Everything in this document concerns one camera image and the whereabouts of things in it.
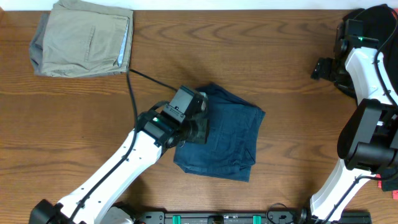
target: gray folded cloth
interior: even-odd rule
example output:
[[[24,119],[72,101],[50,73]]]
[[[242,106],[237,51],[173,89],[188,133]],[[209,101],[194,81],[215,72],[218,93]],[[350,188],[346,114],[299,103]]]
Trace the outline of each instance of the gray folded cloth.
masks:
[[[125,72],[132,28],[131,10],[60,0],[49,17],[41,17],[30,43],[35,74],[74,78]]]

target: green strip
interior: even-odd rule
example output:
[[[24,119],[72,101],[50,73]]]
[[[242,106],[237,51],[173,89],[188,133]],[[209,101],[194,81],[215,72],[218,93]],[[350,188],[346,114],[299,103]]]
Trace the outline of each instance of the green strip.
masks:
[[[261,224],[261,216],[253,215],[253,224]]]
[[[173,224],[181,224],[181,216],[173,215]]]

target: blue cloth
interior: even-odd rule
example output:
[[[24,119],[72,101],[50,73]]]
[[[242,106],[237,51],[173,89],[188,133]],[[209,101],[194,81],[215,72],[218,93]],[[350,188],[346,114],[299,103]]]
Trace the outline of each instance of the blue cloth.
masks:
[[[197,91],[209,100],[207,143],[177,146],[174,163],[186,173],[249,182],[265,112],[215,84]]]

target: wooden table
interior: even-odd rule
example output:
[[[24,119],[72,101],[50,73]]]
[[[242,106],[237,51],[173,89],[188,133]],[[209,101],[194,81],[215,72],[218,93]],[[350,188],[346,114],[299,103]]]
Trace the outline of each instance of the wooden table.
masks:
[[[178,87],[215,82],[267,114],[249,183],[185,174],[174,149],[121,199],[138,210],[264,211],[301,207],[337,161],[336,143],[355,110],[330,82],[310,79],[331,57],[347,11],[137,11],[131,67]],[[46,78],[28,46],[41,12],[0,18],[0,223],[27,223],[41,199],[55,203],[120,146],[133,116],[124,75]],[[138,110],[174,93],[132,75]],[[349,203],[374,223],[396,223],[398,203],[377,183]]]

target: wire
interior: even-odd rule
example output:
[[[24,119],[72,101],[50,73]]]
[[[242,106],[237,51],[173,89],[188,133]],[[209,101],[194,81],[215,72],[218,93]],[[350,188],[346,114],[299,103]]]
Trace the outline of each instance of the wire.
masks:
[[[141,73],[141,72],[138,72],[138,71],[136,71],[136,70],[134,70],[134,69],[131,69],[131,68],[130,68],[130,71],[132,71],[132,72],[134,72],[134,73],[136,73],[136,74],[138,74],[138,75],[140,75],[140,76],[142,76],[142,77],[144,77],[144,78],[147,78],[147,79],[149,79],[149,80],[151,80],[151,81],[153,81],[153,82],[156,82],[157,84],[160,84],[160,85],[162,85],[162,86],[164,86],[164,87],[167,87],[167,88],[169,88],[169,89],[171,89],[171,90],[173,90],[173,91],[178,91],[176,88],[174,88],[174,87],[172,87],[172,86],[170,86],[170,85],[168,85],[168,84],[164,84],[164,83],[162,83],[162,82],[160,82],[160,81],[157,81],[156,79],[151,78],[151,77],[149,77],[149,76],[147,76],[147,75],[145,75],[145,74],[143,74],[143,73]]]
[[[374,60],[373,60],[373,64],[374,64],[374,68],[376,69],[376,74],[377,74],[377,78],[380,81],[381,87],[384,91],[384,94],[387,96],[388,100],[391,102],[392,105],[394,106],[398,106],[397,103],[395,102],[395,100],[392,98],[392,96],[390,95],[390,91],[387,89],[386,84],[384,83],[384,80],[381,77],[380,74],[380,69],[379,69],[379,60],[377,59],[381,50],[392,40],[392,38],[396,35],[396,31],[398,28],[398,14],[395,10],[391,9],[390,7],[388,7],[387,5],[380,5],[380,6],[373,6],[370,7],[368,9],[363,10],[362,12],[360,12],[358,15],[356,15],[354,17],[354,19],[356,19],[358,16],[360,16],[363,12],[366,12],[370,9],[374,9],[375,7],[386,7],[388,8],[388,10],[390,10],[393,15],[395,15],[395,19],[396,19],[396,26],[394,28],[394,30],[392,31],[391,35],[387,38],[386,41],[384,41],[384,43],[379,47],[379,49],[377,50],[376,54],[374,55]]]
[[[359,176],[359,177],[355,178],[354,182],[351,184],[351,186],[348,188],[348,190],[344,193],[344,195],[340,198],[340,200],[337,202],[337,204],[333,207],[333,209],[331,210],[329,215],[324,219],[322,224],[326,224],[329,221],[330,217],[334,214],[334,212],[341,205],[341,203],[343,203],[344,199],[354,189],[355,185],[358,184],[361,179],[369,179],[369,180],[377,180],[377,181],[391,181],[391,180],[395,180],[396,178],[398,178],[398,171],[390,177],[378,178],[378,177],[370,177],[370,176]]]
[[[131,104],[132,104],[132,110],[134,112],[134,127],[136,127],[136,123],[138,120],[138,116],[137,116],[137,105],[136,105],[136,101],[134,99],[134,94],[132,92],[132,87],[131,87],[131,83],[130,83],[130,78],[129,78],[129,71],[127,71],[126,73],[126,80],[127,80],[127,85],[129,87],[129,93],[130,93],[130,98],[131,98]],[[90,191],[87,192],[87,194],[79,201],[78,205],[76,206],[76,209],[73,211],[72,215],[69,218],[69,223],[73,223],[73,219],[75,219],[77,213],[79,212],[79,210],[81,208],[84,207],[85,202],[87,201],[87,199],[89,199],[90,195],[129,157],[134,144],[136,142],[136,138],[137,138],[137,132],[134,131],[133,137],[132,137],[132,141],[131,141],[131,145],[129,147],[129,149],[127,150],[126,154],[124,156],[122,156],[122,159],[111,169],[108,171],[108,173],[106,173],[95,185],[94,187],[92,187],[90,189]]]
[[[283,206],[283,207],[285,207],[285,208],[287,208],[286,207],[286,205],[284,205],[284,204],[282,204],[282,203],[275,203],[275,204],[273,204],[273,205],[271,205],[269,208],[268,208],[268,210],[267,210],[267,212],[266,212],[266,218],[267,218],[267,220],[269,221],[269,222],[271,222],[272,224],[276,224],[274,221],[272,221],[270,218],[269,218],[269,216],[268,216],[268,213],[269,213],[269,210],[271,210],[273,207],[275,207],[276,205],[280,205],[280,206]],[[293,221],[292,222],[290,222],[290,223],[286,223],[286,224],[293,224],[293,222],[294,222],[294,213],[292,213],[292,212],[290,212],[289,211],[289,213],[290,214],[292,214],[292,216],[293,216]]]

